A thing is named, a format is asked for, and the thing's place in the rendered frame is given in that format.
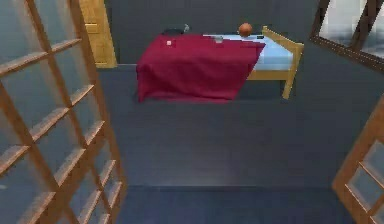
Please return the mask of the light wooden bed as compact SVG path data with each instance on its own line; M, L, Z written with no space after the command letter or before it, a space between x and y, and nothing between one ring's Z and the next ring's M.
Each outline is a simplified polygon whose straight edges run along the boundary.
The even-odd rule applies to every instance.
M264 39L257 39L259 35L264 36ZM248 37L241 37L239 33L210 34L210 37L264 43L265 47L247 80L279 81L282 85L282 98L286 100L290 98L304 50L303 43L294 42L267 26L263 26L260 33Z

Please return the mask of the black curved object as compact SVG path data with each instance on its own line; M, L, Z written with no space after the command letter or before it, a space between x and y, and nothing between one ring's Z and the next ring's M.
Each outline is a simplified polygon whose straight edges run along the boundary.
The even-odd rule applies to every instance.
M182 35L189 32L189 30L190 30L190 26L188 24L184 24L183 28L166 28L162 32L162 35L167 35L167 36Z

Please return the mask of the dark red blanket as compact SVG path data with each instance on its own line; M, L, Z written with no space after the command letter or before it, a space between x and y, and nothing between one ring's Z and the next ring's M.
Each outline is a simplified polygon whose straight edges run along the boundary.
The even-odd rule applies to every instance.
M137 62L138 100L230 101L264 47L240 40L216 43L213 37L198 34L159 35Z

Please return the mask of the light wooden panelled door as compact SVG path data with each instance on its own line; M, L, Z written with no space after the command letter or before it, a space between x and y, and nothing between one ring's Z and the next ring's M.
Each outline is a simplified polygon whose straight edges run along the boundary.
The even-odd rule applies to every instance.
M79 0L97 68L115 68L116 55L105 0Z

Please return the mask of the orange basketball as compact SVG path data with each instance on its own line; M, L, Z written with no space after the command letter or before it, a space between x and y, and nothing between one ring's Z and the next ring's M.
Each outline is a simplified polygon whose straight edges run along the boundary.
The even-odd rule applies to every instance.
M253 28L249 23L243 23L238 28L238 33L241 37L248 37L252 34Z

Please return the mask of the dark framed window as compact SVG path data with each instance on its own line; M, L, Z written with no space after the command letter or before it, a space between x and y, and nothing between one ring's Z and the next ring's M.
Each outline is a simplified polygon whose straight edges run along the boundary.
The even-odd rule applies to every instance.
M384 0L319 0L310 40L384 73Z

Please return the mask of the wooden glass-paned room door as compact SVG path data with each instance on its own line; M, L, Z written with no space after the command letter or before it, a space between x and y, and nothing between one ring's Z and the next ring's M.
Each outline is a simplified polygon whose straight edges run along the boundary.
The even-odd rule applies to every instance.
M384 224L384 94L332 187L357 224Z
M0 0L0 224L117 224L99 69L79 0Z

